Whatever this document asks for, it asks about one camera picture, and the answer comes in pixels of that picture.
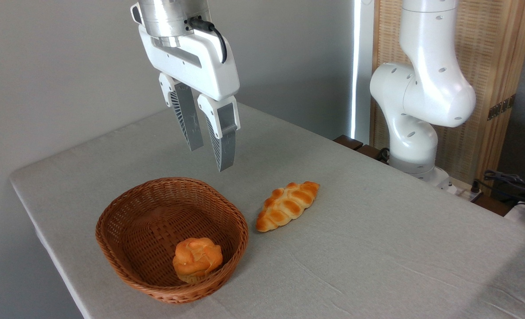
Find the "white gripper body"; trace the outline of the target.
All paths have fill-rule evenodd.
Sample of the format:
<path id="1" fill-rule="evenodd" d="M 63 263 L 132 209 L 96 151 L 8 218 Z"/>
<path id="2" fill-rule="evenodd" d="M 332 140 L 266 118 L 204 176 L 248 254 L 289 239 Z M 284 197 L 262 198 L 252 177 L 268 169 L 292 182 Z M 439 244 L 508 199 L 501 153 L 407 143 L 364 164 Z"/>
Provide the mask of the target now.
<path id="1" fill-rule="evenodd" d="M 139 34 L 145 52 L 153 67 L 176 80 L 221 101 L 235 95 L 240 88 L 232 50 L 228 48 L 222 63 L 220 41 L 214 34 L 194 31 L 179 36 L 179 46 L 162 47 L 159 39 L 147 34 L 143 25 Z"/>

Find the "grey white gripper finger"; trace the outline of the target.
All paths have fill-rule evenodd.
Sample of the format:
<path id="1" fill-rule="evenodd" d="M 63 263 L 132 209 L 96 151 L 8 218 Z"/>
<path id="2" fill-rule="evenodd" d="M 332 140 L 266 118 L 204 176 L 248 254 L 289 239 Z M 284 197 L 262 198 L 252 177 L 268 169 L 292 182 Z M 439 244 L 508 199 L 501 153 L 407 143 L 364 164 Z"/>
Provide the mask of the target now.
<path id="1" fill-rule="evenodd" d="M 191 151 L 204 145 L 199 126 L 192 88 L 166 73 L 160 73 L 158 81 L 168 107 L 175 111 L 183 136 Z"/>
<path id="2" fill-rule="evenodd" d="M 216 101 L 201 93 L 197 101 L 206 117 L 216 164 L 222 172 L 233 165 L 235 158 L 236 131 L 240 129 L 236 98 Z"/>

